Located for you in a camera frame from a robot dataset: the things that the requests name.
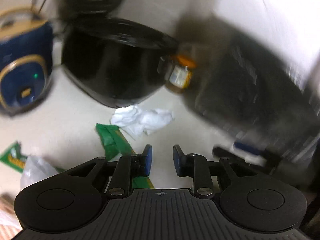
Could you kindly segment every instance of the metal screw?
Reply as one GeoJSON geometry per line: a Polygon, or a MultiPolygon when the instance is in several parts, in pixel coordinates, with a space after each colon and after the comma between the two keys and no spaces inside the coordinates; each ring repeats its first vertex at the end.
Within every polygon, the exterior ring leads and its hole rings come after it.
{"type": "Polygon", "coordinates": [[[124,190],[119,187],[114,187],[109,190],[109,194],[113,195],[113,196],[120,196],[120,195],[124,194],[124,190]]]}
{"type": "Polygon", "coordinates": [[[212,189],[208,187],[201,187],[201,188],[198,188],[197,190],[197,193],[202,196],[209,196],[212,194],[212,192],[213,192],[212,189]]]}

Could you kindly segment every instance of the white plastic bag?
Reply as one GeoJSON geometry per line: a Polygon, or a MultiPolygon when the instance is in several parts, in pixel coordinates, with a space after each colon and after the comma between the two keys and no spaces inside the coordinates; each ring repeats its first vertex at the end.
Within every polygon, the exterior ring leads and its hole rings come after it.
{"type": "Polygon", "coordinates": [[[23,190],[36,182],[58,174],[56,169],[38,156],[30,155],[26,160],[20,180],[20,189],[23,190]]]}

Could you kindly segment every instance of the blue and white object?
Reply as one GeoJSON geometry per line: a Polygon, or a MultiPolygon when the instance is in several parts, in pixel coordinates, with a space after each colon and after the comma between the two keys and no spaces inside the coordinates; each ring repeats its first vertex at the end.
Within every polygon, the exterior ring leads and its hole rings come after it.
{"type": "Polygon", "coordinates": [[[13,115],[43,96],[52,41],[51,24],[30,8],[0,13],[0,110],[13,115]]]}

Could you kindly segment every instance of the ribbed black surface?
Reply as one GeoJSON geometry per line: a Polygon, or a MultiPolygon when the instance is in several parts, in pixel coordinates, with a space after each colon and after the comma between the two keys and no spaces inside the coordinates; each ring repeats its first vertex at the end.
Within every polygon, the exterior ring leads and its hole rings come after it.
{"type": "Polygon", "coordinates": [[[296,229],[260,234],[229,222],[211,200],[193,197],[187,189],[135,189],[111,200],[89,225],[73,232],[45,234],[24,230],[15,240],[302,240],[296,229]]]}

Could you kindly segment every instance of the crumpled white tissue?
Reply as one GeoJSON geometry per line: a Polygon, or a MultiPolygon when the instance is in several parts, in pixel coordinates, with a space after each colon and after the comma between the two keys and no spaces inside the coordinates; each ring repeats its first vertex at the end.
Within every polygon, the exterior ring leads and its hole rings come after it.
{"type": "Polygon", "coordinates": [[[154,109],[144,111],[137,105],[118,108],[110,123],[121,127],[133,138],[142,133],[147,135],[168,125],[174,119],[169,110],[154,109]]]}

